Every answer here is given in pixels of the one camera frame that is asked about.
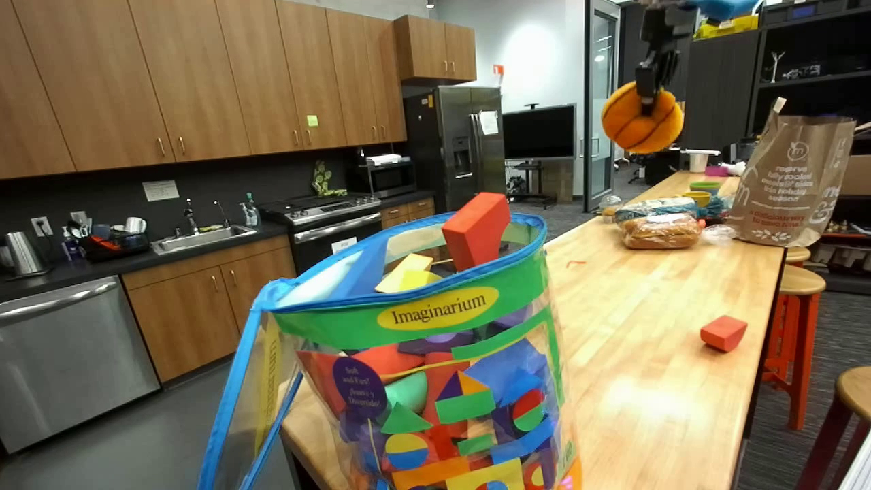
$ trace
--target microwave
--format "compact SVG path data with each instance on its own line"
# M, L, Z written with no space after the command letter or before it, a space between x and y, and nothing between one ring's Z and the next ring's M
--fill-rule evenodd
M389 199L416 192L414 166L409 156L371 156L359 162L349 177L349 188Z

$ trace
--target kitchen sink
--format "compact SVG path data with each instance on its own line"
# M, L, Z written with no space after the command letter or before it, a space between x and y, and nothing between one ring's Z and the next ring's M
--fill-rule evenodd
M216 243L228 243L228 239L251 237L251 235L257 235L257 228L247 228L247 227L225 227L225 228L213 228L213 233L202 233L202 235L183 235L183 237L152 239L152 252L154 252L159 256L165 256L165 253L179 253L179 252L194 252L194 249L205 249L205 245L216 245Z

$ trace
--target black countertop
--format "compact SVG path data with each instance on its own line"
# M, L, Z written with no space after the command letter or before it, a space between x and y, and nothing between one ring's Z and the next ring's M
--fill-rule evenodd
M389 196L389 199L380 199L380 208L401 208L401 205L420 203L420 199L432 199L432 192L410 192L410 193ZM225 243L216 243L216 245L205 245L205 249L194 249L194 252L179 252L179 253L169 253L169 256L159 256L159 253L146 252L138 256L126 256L126 260L100 263L100 265L66 263L66 265L55 265L46 276L37 276L37 277L0 282L0 303L13 301L13 298L50 291L50 290L59 290L59 287L71 287L71 284L85 284L85 282L103 277L103 276L126 276L126 273L137 273L137 271L150 271L159 265L171 265L171 263L183 263L190 256L205 256L205 253L216 253L223 249L236 249L246 243L259 243L259 239L280 237L280 235L289 235L289 228L280 223L262 223L259 233L251 237L225 239Z

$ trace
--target toy block bucket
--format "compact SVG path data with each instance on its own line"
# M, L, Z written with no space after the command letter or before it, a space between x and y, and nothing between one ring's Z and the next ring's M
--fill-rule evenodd
M262 291L246 348L270 352L276 361L257 365L282 365L282 374L247 374L247 385L263 389L247 389L262 437L246 441L267 446L285 418L307 426L311 410L289 404L299 381L276 395L291 356L330 420L331 444L352 454L322 460L341 472L337 488L579 488L571 423L561 418L561 340L542 252L548 227L536 216L511 216L499 260L454 273L442 233L447 222L387 228ZM383 271L405 268L409 256L431 268L378 291ZM217 410L205 463L213 480L202 484L221 480L221 460L231 460L225 441L251 429L225 410L246 401L242 374L221 404L223 420ZM247 454L242 460L247 473L236 480L251 480L257 467Z

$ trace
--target butcher block table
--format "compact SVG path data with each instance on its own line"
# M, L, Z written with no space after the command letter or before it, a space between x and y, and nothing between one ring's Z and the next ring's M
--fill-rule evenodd
M712 177L672 175L636 199L681 196L693 179ZM545 252L583 488L729 488L783 249L625 252L614 227L594 219ZM729 355L700 340L700 328L719 316L745 322ZM322 488L345 488L337 467L349 454L307 388L282 441Z

